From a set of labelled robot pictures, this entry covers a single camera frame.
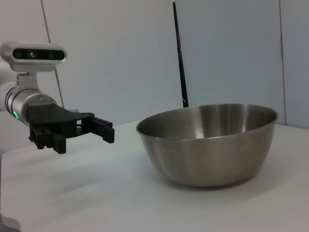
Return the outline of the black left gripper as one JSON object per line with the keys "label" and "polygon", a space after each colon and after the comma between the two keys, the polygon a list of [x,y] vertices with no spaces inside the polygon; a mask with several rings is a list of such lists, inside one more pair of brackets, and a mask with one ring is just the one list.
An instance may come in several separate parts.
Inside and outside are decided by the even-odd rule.
{"label": "black left gripper", "polygon": [[74,137],[74,131],[61,126],[49,127],[47,124],[63,124],[81,120],[82,134],[92,133],[107,143],[114,143],[115,131],[112,122],[94,117],[93,113],[71,112],[56,104],[32,105],[26,108],[26,120],[30,124],[29,139],[38,149],[52,148],[58,154],[67,151],[66,140]]}

